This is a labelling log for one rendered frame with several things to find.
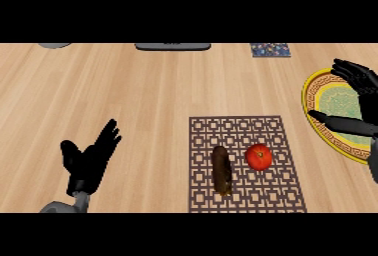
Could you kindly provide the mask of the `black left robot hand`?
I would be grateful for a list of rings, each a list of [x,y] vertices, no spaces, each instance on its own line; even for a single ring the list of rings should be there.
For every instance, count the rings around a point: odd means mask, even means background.
[[[101,131],[98,139],[82,151],[71,140],[61,142],[63,163],[70,172],[67,194],[79,192],[92,195],[101,185],[108,162],[122,141],[117,121],[111,119]]]

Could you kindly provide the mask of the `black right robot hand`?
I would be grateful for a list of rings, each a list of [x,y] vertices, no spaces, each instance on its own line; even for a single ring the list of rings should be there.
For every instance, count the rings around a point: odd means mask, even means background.
[[[309,110],[308,114],[331,131],[371,138],[368,166],[378,184],[378,74],[364,65],[342,59],[334,60],[331,74],[346,80],[358,93],[362,118],[331,116],[317,110]]]

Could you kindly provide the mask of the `yellow and green plate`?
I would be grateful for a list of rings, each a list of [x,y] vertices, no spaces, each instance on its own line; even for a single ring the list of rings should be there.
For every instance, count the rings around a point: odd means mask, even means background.
[[[371,139],[333,132],[308,114],[311,110],[328,116],[362,118],[358,93],[348,82],[331,74],[331,69],[317,71],[308,78],[302,90],[302,104],[311,126],[327,144],[352,160],[368,163]]]

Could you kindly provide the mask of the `red tomato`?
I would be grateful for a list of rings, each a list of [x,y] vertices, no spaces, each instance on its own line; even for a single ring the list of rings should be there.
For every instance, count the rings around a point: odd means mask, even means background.
[[[246,160],[249,166],[257,170],[266,170],[272,165],[272,152],[265,144],[255,144],[246,151]]]

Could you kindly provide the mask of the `brown patterned placemat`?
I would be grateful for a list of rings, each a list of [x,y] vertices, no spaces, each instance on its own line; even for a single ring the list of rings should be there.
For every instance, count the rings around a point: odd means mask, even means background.
[[[271,167],[246,160],[250,146],[265,144]],[[232,194],[215,190],[212,153],[229,153]],[[190,211],[193,213],[305,213],[308,211],[283,117],[216,116],[190,119]]]

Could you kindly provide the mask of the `blue patterned square tile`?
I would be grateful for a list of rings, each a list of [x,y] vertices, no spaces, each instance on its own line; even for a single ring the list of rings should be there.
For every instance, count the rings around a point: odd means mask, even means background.
[[[287,43],[253,43],[252,52],[255,57],[290,57],[291,51]]]

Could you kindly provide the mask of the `long brown vegetable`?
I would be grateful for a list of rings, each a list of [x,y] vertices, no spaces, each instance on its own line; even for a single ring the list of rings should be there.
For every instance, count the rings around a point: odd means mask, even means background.
[[[222,196],[232,194],[232,168],[229,154],[224,146],[216,146],[212,154],[215,190]]]

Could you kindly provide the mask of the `grey rounded object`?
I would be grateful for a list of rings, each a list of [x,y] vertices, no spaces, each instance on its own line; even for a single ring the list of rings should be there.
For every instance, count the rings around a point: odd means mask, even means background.
[[[39,45],[43,47],[43,48],[48,48],[48,49],[58,49],[58,48],[64,48],[70,45],[71,43],[39,43]]]

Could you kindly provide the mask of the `dark grey flat appliance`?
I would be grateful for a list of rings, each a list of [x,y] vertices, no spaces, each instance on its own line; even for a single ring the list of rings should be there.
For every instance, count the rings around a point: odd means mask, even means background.
[[[212,43],[136,43],[136,49],[144,51],[204,51]]]

